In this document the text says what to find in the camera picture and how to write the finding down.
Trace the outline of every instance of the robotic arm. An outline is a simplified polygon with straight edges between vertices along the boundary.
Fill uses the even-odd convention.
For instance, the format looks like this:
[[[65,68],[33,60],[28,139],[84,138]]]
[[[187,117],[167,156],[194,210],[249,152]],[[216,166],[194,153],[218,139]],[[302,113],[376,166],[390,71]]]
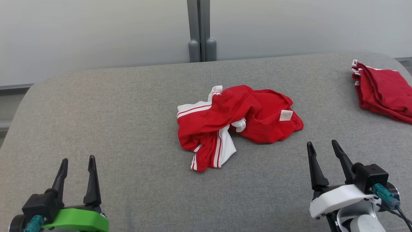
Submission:
[[[399,192],[388,182],[389,174],[376,164],[352,164],[336,140],[332,147],[345,174],[345,184],[329,186],[316,159],[311,142],[307,143],[313,200],[309,211],[313,218],[325,216],[332,232],[385,232],[376,212],[388,211],[402,217],[412,231],[410,221],[400,209]]]
[[[22,208],[23,214],[15,216],[10,223],[9,232],[39,232],[54,228],[85,232],[109,231],[109,221],[100,208],[100,187],[94,156],[89,158],[89,183],[83,199],[84,205],[65,206],[63,203],[67,169],[68,160],[63,159],[52,188],[43,194],[30,196]]]

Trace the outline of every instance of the folded red shirt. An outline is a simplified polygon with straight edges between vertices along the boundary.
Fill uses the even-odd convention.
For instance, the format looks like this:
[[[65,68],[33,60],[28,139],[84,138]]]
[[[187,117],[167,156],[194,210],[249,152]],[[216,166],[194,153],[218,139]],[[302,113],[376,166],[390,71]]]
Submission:
[[[359,106],[391,119],[412,124],[412,87],[398,71],[374,69],[353,60]]]
[[[303,122],[292,111],[292,100],[272,90],[246,85],[215,86],[207,102],[178,106],[178,138],[182,148],[195,152],[191,169],[220,168],[236,151],[229,127],[254,143],[284,140]]]

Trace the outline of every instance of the teal connector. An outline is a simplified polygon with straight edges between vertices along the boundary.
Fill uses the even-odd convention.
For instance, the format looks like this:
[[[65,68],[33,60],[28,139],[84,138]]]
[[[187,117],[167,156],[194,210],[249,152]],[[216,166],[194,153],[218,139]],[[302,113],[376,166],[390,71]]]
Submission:
[[[398,199],[383,185],[375,184],[372,189],[373,194],[378,196],[382,201],[384,201],[390,209],[396,209],[396,206],[400,206]]]
[[[31,219],[24,232],[39,232],[43,224],[43,217],[40,215],[36,215]]]

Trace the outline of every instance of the gray fabric surface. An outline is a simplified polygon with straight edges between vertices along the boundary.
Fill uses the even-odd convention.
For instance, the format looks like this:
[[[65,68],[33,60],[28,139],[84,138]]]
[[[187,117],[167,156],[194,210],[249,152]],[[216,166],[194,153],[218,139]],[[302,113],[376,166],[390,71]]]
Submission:
[[[65,157],[64,202],[80,204],[92,154],[112,231],[329,231],[325,218],[309,214],[306,143],[330,183],[342,184],[332,139],[353,162],[388,171],[412,217],[412,125],[359,108],[352,59],[399,70],[412,83],[388,56],[333,53],[101,69],[36,84],[0,150],[0,228],[32,193],[51,187]],[[240,84],[289,96],[305,128],[268,145],[233,135],[238,151],[221,169],[190,170],[193,153],[180,148],[176,107],[206,100],[214,85]],[[379,217],[387,231],[407,231],[401,219]]]

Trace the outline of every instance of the clothing label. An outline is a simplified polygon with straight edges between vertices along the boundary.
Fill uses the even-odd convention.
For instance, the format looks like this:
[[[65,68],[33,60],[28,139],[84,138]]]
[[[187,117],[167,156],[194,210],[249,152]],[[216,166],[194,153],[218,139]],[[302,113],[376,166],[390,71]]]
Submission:
[[[292,114],[293,114],[293,111],[282,109],[281,117],[279,118],[279,121],[290,121],[290,119],[292,118]]]

